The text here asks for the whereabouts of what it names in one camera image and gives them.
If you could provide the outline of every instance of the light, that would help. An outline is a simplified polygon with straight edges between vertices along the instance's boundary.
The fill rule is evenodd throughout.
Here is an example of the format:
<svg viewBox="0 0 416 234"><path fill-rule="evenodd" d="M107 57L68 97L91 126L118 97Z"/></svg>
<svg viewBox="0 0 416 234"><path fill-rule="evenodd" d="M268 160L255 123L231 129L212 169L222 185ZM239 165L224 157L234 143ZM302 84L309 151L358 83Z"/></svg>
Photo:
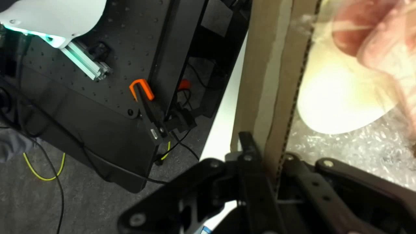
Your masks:
<svg viewBox="0 0 416 234"><path fill-rule="evenodd" d="M36 35L36 36L42 38L44 42L47 42L51 47L55 47L55 48L60 48L65 43L65 39L61 36L53 36L53 35L38 32L38 31L29 31L29 30L23 30L23 29L18 29L18 27L12 27L9 25L5 25L4 27L10 31L22 32L26 36L27 35Z"/></svg>

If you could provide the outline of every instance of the black machine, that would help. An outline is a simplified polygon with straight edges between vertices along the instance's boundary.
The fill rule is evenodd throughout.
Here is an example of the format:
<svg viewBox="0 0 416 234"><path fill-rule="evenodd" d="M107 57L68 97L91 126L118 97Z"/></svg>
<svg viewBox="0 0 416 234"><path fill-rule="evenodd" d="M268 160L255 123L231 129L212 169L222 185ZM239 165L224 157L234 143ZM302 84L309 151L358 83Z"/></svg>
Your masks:
<svg viewBox="0 0 416 234"><path fill-rule="evenodd" d="M12 1L1 1L0 10ZM185 138L195 117L215 113L244 40L251 0L224 0L233 14L224 36L202 26L207 4L108 1L99 23L74 42L111 68L100 81L43 39L0 26L0 121L139 192L174 134ZM178 101L190 58L215 64L207 86L216 88L207 88L195 109Z"/></svg>
<svg viewBox="0 0 416 234"><path fill-rule="evenodd" d="M415 192L334 159L309 166L293 153L273 191L251 135L239 136L242 152L204 160L131 207L120 233L192 234L230 200L238 208L213 233L416 233Z"/></svg>

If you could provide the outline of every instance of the white surface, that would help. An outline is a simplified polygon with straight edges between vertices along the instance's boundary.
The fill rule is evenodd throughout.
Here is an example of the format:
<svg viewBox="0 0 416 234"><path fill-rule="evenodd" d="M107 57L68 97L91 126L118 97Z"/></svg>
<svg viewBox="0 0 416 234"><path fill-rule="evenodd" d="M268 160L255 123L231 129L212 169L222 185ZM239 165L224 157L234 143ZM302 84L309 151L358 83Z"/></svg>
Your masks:
<svg viewBox="0 0 416 234"><path fill-rule="evenodd" d="M88 32L101 18L107 0L20 0L0 13L7 29L51 36L62 48Z"/></svg>
<svg viewBox="0 0 416 234"><path fill-rule="evenodd" d="M300 86L298 110L315 131L342 134L360 129L398 103L393 79L341 52L332 36L333 3L324 1Z"/></svg>
<svg viewBox="0 0 416 234"><path fill-rule="evenodd" d="M225 155L230 152L237 100L243 73L246 43L247 36L234 65L234 70L221 100L216 120L209 131L208 140L200 157L202 160L211 157L224 161ZM222 212L208 220L204 226L207 226L209 230L213 230L235 207L237 201L226 203Z"/></svg>

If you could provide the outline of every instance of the screw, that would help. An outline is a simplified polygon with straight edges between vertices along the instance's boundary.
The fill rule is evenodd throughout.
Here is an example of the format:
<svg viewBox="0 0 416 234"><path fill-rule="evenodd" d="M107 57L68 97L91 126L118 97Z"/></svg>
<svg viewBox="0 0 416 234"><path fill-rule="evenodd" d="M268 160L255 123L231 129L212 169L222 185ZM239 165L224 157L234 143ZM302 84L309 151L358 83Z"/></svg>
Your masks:
<svg viewBox="0 0 416 234"><path fill-rule="evenodd" d="M330 160L324 160L324 165L326 165L328 168L332 168L332 166L334 166L334 162Z"/></svg>
<svg viewBox="0 0 416 234"><path fill-rule="evenodd" d="M244 155L244 161L252 161L252 156L251 155Z"/></svg>
<svg viewBox="0 0 416 234"><path fill-rule="evenodd" d="M135 213L130 217L130 226L142 226L146 222L146 216L143 213Z"/></svg>

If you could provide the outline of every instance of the black panel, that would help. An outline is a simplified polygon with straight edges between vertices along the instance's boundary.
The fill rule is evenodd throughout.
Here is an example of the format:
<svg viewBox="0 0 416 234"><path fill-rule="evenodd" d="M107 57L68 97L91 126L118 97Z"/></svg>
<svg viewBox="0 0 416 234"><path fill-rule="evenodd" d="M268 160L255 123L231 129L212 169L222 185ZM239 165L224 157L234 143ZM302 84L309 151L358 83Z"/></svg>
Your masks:
<svg viewBox="0 0 416 234"><path fill-rule="evenodd" d="M137 118L139 108L127 87L137 78L150 78L156 105L169 109L205 4L207 0L108 1L100 23L79 40L86 45L108 44L112 53L105 62L113 73L92 82L61 51L33 38L23 60L22 90L95 153L147 175L156 146ZM88 165L82 149L57 127L30 107L23 113L30 133L42 131L43 139ZM139 191L146 183L94 161L109 181L130 191Z"/></svg>
<svg viewBox="0 0 416 234"><path fill-rule="evenodd" d="M148 78L170 1L108 1L99 25L81 40L86 45L104 42L112 49L105 61L113 73L92 82L61 51L34 38L25 65L121 114L138 108L129 92L137 78Z"/></svg>

